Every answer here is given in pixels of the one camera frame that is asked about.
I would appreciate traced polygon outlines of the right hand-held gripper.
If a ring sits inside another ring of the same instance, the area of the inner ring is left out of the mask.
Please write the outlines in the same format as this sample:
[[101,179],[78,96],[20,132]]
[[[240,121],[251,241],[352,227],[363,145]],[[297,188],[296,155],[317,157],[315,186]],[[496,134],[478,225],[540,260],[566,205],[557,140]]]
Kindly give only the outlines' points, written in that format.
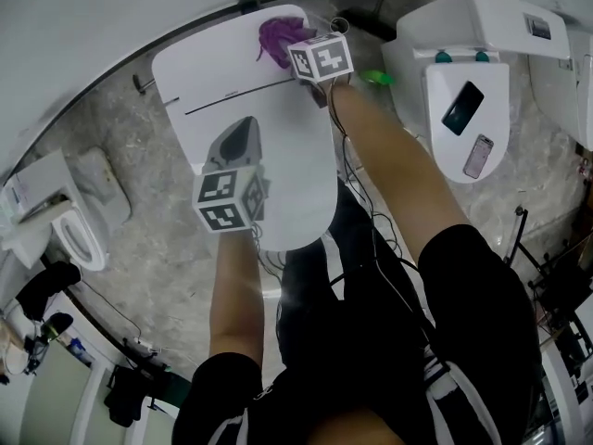
[[322,83],[354,71],[347,39],[340,32],[291,44],[287,51],[299,80]]

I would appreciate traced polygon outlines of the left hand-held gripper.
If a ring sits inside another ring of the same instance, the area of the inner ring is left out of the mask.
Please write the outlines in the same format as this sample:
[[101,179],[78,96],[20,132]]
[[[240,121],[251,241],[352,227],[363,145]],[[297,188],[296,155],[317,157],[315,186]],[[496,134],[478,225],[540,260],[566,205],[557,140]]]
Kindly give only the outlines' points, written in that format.
[[210,145],[207,161],[195,178],[192,206],[211,233],[249,230],[264,219],[269,188],[259,124],[247,116]]

